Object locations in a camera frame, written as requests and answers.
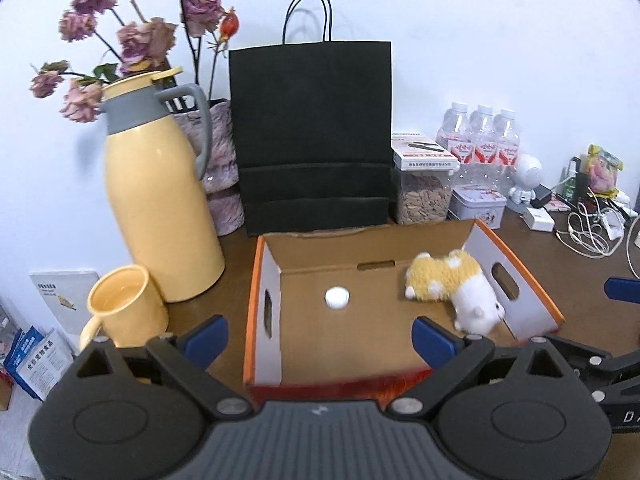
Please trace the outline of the yellow white plush hamster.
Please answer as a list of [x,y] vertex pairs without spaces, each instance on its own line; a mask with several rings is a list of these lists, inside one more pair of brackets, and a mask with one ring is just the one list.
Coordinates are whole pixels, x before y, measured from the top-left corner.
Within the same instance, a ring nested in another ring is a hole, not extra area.
[[454,329],[467,334],[488,336],[506,317],[482,267],[461,249],[442,258],[428,252],[417,255],[406,271],[405,297],[449,301],[454,308]]

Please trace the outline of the yellow mug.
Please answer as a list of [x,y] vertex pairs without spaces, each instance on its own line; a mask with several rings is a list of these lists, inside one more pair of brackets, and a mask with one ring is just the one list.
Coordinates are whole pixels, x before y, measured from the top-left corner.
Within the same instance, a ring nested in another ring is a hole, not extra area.
[[144,346],[166,332],[169,318],[160,292],[144,266],[130,264],[107,274],[92,286],[87,298],[91,314],[79,336],[84,350],[96,335],[118,348]]

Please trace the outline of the white charger block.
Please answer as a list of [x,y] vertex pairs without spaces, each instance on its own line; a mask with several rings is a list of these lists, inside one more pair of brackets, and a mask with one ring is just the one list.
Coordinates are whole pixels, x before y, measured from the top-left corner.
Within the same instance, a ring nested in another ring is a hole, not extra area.
[[544,208],[527,207],[522,213],[522,219],[532,231],[552,233],[554,230],[554,219]]

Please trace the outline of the green bottle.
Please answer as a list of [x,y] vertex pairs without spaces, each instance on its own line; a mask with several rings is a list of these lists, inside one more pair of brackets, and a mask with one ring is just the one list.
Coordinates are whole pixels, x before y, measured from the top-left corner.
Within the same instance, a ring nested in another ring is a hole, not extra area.
[[570,162],[566,168],[566,181],[563,188],[563,197],[566,200],[572,202],[576,191],[577,176],[580,173],[580,166],[582,166],[582,159],[574,156],[570,159]]

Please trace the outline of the yellow snack packet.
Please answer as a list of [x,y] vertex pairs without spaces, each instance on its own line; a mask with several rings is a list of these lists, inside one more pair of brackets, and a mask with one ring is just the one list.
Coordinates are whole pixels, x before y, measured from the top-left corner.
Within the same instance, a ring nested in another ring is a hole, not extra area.
[[588,188],[595,196],[613,198],[618,194],[617,176],[624,163],[602,146],[590,144],[587,153]]

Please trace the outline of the black power adapter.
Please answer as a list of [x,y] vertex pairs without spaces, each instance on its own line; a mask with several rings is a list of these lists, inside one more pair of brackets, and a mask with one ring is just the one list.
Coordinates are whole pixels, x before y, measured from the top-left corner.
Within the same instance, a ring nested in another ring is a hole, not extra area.
[[540,184],[533,189],[533,197],[530,199],[530,206],[533,208],[544,208],[552,199],[552,192],[550,188]]

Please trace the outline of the white bottle cap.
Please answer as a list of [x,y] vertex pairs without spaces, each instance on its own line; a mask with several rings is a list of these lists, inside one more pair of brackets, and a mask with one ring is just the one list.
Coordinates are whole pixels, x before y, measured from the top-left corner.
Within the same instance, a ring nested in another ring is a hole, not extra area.
[[350,299],[350,293],[343,286],[333,286],[326,290],[324,301],[326,305],[333,310],[341,310],[347,307]]

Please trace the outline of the cardboard box orange rim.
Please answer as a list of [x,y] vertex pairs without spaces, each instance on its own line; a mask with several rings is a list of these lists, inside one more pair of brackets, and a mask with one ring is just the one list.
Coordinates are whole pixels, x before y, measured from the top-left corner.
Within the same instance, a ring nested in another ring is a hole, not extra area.
[[[463,249],[482,266],[506,319],[500,346],[555,332],[564,316],[509,246],[478,220],[258,237],[246,323],[243,384],[267,400],[375,399],[386,404],[431,371],[413,350],[419,316],[454,328],[450,304],[410,301],[405,273],[420,252]],[[350,293],[341,310],[326,290]]]

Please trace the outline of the white robot figurine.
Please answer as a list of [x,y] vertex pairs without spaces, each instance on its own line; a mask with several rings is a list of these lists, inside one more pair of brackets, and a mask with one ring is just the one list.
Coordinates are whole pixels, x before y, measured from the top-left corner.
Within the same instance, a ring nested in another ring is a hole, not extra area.
[[512,186],[506,203],[512,210],[527,208],[535,198],[536,187],[541,185],[542,167],[539,159],[533,155],[518,156],[512,177]]

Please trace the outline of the yellow thermos jug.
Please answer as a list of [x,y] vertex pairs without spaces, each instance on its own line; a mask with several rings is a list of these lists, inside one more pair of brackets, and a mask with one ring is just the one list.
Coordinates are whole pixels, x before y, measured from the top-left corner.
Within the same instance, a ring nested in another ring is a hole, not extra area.
[[[224,273],[202,183],[212,150],[209,104],[197,84],[163,86],[179,72],[156,70],[114,82],[100,105],[108,201],[132,260],[148,269],[168,304],[206,292]],[[201,114],[198,151],[167,107],[185,96]]]

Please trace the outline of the blue white leaflets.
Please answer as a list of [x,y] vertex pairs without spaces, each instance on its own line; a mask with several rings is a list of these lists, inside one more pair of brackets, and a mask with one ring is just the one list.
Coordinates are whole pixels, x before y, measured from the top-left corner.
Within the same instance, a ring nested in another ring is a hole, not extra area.
[[73,360],[72,348],[56,330],[43,335],[32,326],[16,332],[2,364],[26,393],[44,401]]

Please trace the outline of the white floral tin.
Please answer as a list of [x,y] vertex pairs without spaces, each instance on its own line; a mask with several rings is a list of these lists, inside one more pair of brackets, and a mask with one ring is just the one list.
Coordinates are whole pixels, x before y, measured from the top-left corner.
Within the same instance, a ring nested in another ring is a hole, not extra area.
[[459,185],[452,189],[448,218],[480,220],[496,230],[501,226],[505,209],[506,196],[497,190],[483,185]]

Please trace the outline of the clear seed container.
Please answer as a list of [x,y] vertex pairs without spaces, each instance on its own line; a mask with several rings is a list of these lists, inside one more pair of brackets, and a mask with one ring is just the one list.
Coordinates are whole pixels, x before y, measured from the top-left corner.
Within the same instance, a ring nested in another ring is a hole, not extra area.
[[447,218],[451,177],[444,170],[395,169],[396,220],[399,224],[438,223]]

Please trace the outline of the pink marbled vase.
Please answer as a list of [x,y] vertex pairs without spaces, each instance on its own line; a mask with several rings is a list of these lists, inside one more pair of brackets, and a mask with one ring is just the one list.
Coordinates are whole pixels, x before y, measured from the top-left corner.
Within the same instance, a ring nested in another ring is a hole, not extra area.
[[212,147],[202,182],[217,235],[225,236],[244,223],[230,102],[214,101],[209,113]]

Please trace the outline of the water bottle right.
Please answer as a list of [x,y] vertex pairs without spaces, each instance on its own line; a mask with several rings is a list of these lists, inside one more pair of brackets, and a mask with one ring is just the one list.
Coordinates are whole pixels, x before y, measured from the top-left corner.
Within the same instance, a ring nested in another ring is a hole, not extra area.
[[514,110],[503,108],[494,117],[494,131],[497,138],[497,162],[502,166],[512,167],[520,152],[520,135],[515,120]]

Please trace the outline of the water bottle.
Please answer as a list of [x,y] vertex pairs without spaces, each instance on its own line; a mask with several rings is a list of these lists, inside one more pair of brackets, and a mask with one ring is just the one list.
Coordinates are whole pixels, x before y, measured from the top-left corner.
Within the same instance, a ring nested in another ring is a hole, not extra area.
[[502,166],[512,167],[520,152],[520,135],[515,120],[514,110],[503,108],[494,117],[494,131],[497,138],[497,162]]
[[478,104],[470,116],[469,133],[472,138],[473,162],[492,164],[497,151],[494,115],[490,106]]
[[437,131],[436,142],[453,154],[461,165],[470,162],[474,144],[469,133],[468,106],[465,103],[451,103]]

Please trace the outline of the white red flat box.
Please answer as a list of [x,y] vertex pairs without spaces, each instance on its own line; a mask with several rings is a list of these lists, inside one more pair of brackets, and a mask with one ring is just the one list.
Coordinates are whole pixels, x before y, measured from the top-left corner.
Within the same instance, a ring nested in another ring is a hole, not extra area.
[[390,139],[395,167],[400,171],[448,171],[460,169],[457,157],[419,133],[394,133]]

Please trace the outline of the water bottle middle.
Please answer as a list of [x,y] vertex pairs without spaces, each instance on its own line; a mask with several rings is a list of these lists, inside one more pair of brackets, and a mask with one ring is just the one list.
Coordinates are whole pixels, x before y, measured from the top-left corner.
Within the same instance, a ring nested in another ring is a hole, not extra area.
[[473,162],[492,164],[497,151],[494,115],[490,106],[478,104],[470,116],[469,133],[472,138]]

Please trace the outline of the water bottle left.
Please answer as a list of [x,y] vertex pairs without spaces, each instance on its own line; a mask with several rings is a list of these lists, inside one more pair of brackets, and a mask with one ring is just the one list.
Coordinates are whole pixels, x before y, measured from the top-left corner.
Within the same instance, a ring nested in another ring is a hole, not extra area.
[[451,103],[437,131],[436,142],[453,154],[461,165],[470,162],[474,144],[469,133],[468,106],[465,103]]

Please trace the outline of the black paper bag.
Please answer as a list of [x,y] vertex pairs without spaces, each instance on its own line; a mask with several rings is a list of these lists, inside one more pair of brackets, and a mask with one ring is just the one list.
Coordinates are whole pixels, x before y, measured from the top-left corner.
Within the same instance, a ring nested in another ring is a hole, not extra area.
[[232,133],[247,234],[377,226],[392,180],[392,46],[335,41],[231,51]]

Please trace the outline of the dried pink roses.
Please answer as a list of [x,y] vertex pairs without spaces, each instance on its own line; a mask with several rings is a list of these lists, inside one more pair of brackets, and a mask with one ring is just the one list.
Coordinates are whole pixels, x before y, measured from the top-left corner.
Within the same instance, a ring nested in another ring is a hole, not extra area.
[[[240,29],[235,8],[226,9],[222,0],[179,0],[180,21],[186,32],[194,68],[200,80],[203,40],[216,58],[228,50],[229,41]],[[73,70],[61,60],[36,69],[29,91],[37,99],[52,96],[65,79],[70,81],[61,114],[72,122],[94,122],[99,100],[107,84],[149,72],[168,70],[168,53],[175,47],[178,26],[164,18],[145,18],[136,0],[73,0],[58,21],[61,39],[72,44],[99,39],[113,63],[96,66],[90,74]]]

